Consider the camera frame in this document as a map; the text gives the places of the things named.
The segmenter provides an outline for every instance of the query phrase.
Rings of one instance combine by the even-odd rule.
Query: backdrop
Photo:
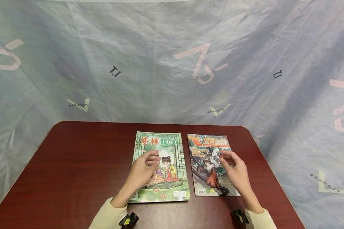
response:
[[[0,202],[63,120],[245,126],[342,229],[344,0],[0,0]]]

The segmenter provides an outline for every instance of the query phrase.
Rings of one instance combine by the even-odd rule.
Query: white creature illustration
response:
[[[220,158],[219,158],[219,148],[215,148],[211,155],[209,156],[210,161],[214,164],[216,168],[220,167]]]

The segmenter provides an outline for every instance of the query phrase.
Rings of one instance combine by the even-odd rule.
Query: sleeve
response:
[[[102,205],[88,229],[120,229],[119,222],[127,215],[126,208],[115,208],[111,205],[112,198]]]
[[[176,176],[176,169],[175,169],[175,167],[171,165],[170,169],[171,169],[171,176],[175,177]]]
[[[246,229],[276,229],[276,226],[266,209],[264,209],[263,213],[259,214],[246,209],[245,215],[249,221],[249,223],[246,224]]]

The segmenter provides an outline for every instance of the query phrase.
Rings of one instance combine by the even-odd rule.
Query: forearm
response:
[[[245,203],[246,209],[257,214],[264,212],[264,209],[261,207],[255,193],[252,190],[241,193],[241,196]]]
[[[119,229],[119,222],[127,215],[126,208],[133,189],[125,184],[114,198],[109,198],[94,217],[89,229]]]
[[[112,199],[111,204],[116,208],[123,208],[129,202],[131,196],[133,195],[134,191],[130,187],[130,185],[125,184],[119,193]]]
[[[246,205],[245,215],[249,221],[247,229],[276,229],[267,210],[261,207],[255,193],[250,190],[241,194]]]

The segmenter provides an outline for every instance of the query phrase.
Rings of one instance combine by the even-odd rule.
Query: comic magazine cover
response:
[[[135,161],[145,152],[159,150],[160,165],[152,179],[134,193],[129,203],[171,202],[190,199],[181,133],[137,132]]]
[[[187,134],[196,196],[239,196],[220,163],[219,150],[231,150],[227,136]]]

